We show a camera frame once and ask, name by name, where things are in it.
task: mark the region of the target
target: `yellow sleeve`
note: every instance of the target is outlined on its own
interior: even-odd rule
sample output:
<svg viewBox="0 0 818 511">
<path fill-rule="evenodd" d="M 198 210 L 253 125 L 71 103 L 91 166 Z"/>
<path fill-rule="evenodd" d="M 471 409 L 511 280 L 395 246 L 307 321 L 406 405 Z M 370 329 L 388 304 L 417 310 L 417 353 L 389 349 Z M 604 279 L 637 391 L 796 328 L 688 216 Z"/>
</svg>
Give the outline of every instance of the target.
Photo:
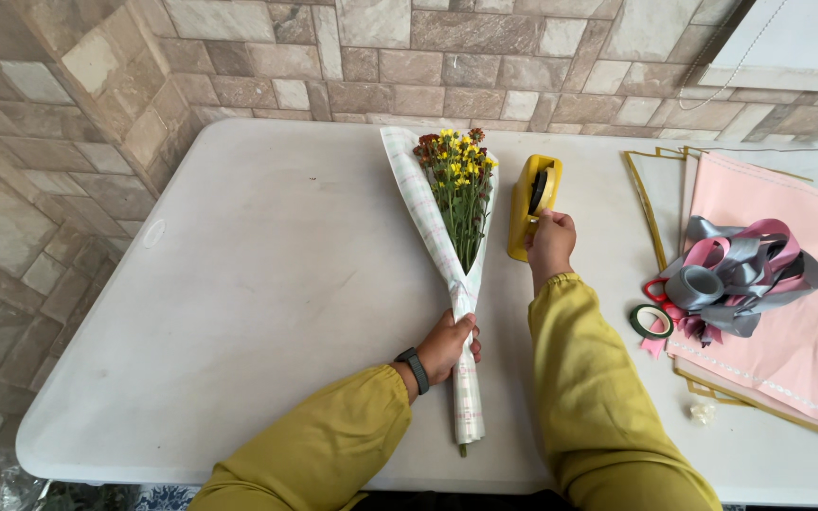
<svg viewBox="0 0 818 511">
<path fill-rule="evenodd" d="M 349 509 L 411 421 L 396 370 L 365 369 L 315 392 L 217 463 L 188 509 Z"/>
<path fill-rule="evenodd" d="M 556 275 L 529 305 L 535 398 L 547 459 L 583 511 L 720 510 L 677 450 L 626 348 L 575 273 Z"/>
</svg>

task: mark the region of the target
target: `smartwatch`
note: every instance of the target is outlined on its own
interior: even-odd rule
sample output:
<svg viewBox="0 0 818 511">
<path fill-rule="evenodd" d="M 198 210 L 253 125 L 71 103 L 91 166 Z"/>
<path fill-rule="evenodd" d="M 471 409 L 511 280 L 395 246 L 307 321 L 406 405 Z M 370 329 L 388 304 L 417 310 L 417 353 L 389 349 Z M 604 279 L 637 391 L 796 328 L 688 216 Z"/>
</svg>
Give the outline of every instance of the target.
<svg viewBox="0 0 818 511">
<path fill-rule="evenodd" d="M 393 359 L 393 362 L 405 362 L 412 368 L 412 374 L 415 375 L 415 381 L 418 382 L 419 396 L 428 392 L 428 375 L 425 372 L 425 367 L 422 366 L 422 362 L 418 359 L 418 354 L 415 353 L 414 347 L 403 351 L 403 353 Z"/>
</svg>

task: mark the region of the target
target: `person's left hand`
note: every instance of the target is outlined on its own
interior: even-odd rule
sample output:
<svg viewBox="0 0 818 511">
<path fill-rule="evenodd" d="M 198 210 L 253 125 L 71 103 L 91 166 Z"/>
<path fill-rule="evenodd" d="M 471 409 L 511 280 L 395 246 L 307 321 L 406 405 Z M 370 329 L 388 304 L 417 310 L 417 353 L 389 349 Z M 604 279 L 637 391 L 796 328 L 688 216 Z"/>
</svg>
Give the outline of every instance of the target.
<svg viewBox="0 0 818 511">
<path fill-rule="evenodd" d="M 471 352 L 475 362 L 482 360 L 482 344 L 478 342 L 478 326 L 475 326 L 475 315 L 470 313 L 456 323 L 453 322 L 453 309 L 447 309 L 441 319 L 431 329 L 425 340 L 416 348 L 418 360 L 425 367 L 428 385 L 431 387 L 443 382 L 450 375 L 462 353 L 462 343 L 472 332 Z"/>
</svg>

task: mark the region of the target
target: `floral tape roll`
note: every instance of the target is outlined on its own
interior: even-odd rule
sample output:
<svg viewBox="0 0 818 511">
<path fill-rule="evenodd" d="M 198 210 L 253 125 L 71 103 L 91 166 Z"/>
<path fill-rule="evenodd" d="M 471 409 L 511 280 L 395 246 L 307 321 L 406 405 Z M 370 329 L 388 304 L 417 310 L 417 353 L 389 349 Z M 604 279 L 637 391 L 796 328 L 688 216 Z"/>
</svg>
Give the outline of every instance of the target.
<svg viewBox="0 0 818 511">
<path fill-rule="evenodd" d="M 662 332 L 653 332 L 645 326 L 642 326 L 642 323 L 639 322 L 639 315 L 642 312 L 649 313 L 661 319 L 663 323 L 662 328 L 664 330 Z M 633 310 L 630 311 L 630 325 L 633 327 L 633 330 L 636 330 L 636 332 L 643 337 L 653 337 L 656 339 L 669 337 L 675 331 L 675 322 L 671 320 L 668 313 L 662 310 L 662 308 L 651 304 L 642 304 L 641 306 L 633 308 Z"/>
<path fill-rule="evenodd" d="M 665 284 L 665 295 L 677 307 L 693 311 L 710 305 L 724 294 L 721 278 L 709 268 L 689 264 Z"/>
</svg>

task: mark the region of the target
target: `tape dispenser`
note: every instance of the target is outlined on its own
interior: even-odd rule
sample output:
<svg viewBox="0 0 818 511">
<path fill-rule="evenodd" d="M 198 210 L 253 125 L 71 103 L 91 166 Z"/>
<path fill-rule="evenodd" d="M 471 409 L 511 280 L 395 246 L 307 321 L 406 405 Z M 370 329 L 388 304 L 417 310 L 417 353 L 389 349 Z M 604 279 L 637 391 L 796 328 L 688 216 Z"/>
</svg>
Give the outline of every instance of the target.
<svg viewBox="0 0 818 511">
<path fill-rule="evenodd" d="M 510 239 L 507 254 L 513 259 L 528 262 L 524 242 L 527 234 L 534 235 L 538 215 L 545 207 L 553 209 L 557 186 L 561 182 L 561 160 L 532 155 L 525 162 L 520 178 L 514 185 L 510 205 Z"/>
</svg>

